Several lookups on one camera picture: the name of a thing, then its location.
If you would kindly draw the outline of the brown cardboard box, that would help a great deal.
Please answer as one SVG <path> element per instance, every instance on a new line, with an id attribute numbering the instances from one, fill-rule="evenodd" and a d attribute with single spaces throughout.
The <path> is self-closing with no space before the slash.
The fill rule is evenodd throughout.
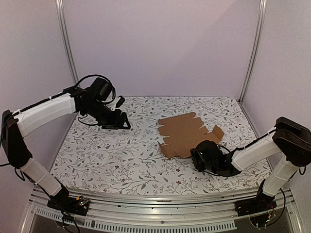
<path id="1" fill-rule="evenodd" d="M 208 140 L 218 145 L 225 134 L 217 125 L 209 131 L 195 112 L 159 119 L 158 124 L 164 141 L 158 145 L 168 158 L 189 158 L 199 143 Z"/>

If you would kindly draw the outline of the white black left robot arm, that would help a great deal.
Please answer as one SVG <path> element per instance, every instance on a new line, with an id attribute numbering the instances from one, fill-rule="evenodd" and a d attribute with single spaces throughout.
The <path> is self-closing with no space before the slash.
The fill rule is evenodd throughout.
<path id="1" fill-rule="evenodd" d="M 93 83 L 85 88 L 79 84 L 67 87 L 60 93 L 47 97 L 37 103 L 18 109 L 7 110 L 2 114 L 0 141 L 8 164 L 21 172 L 39 186 L 62 211 L 72 207 L 68 190 L 47 170 L 41 162 L 43 155 L 35 159 L 33 152 L 43 152 L 45 143 L 50 145 L 59 140 L 57 133 L 64 135 L 65 130 L 52 130 L 52 136 L 39 136 L 52 128 L 52 124 L 62 118 L 70 119 L 75 114 L 92 117 L 93 126 L 107 130 L 129 130 L 131 128 L 127 114 L 120 107 L 125 102 L 123 96 L 117 96 L 112 82 L 102 75 L 92 75 Z"/>

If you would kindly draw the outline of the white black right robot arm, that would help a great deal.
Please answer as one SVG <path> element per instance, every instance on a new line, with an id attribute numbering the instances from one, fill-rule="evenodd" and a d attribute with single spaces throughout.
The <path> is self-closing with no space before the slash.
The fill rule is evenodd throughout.
<path id="1" fill-rule="evenodd" d="M 285 117 L 279 117 L 273 128 L 244 147 L 223 153 L 215 142 L 205 140 L 190 150 L 194 167 L 216 176 L 233 177 L 251 165 L 272 155 L 282 158 L 260 185 L 251 207 L 261 212 L 281 187 L 301 168 L 311 162 L 311 132 Z"/>

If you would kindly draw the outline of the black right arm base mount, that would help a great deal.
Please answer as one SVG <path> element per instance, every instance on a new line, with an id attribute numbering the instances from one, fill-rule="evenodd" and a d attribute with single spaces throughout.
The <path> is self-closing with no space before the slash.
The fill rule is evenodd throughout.
<path id="1" fill-rule="evenodd" d="M 234 203 L 238 216 L 246 216 L 276 208 L 275 197 L 258 193 L 254 198 L 239 200 Z"/>

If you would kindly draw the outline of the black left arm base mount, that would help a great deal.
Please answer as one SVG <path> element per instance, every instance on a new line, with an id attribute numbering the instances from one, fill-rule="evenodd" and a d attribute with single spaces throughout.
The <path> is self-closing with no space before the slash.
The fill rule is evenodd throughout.
<path id="1" fill-rule="evenodd" d="M 84 196 L 70 197 L 69 191 L 62 187 L 55 196 L 50 196 L 47 206 L 65 213 L 86 216 L 89 204 L 89 198 Z"/>

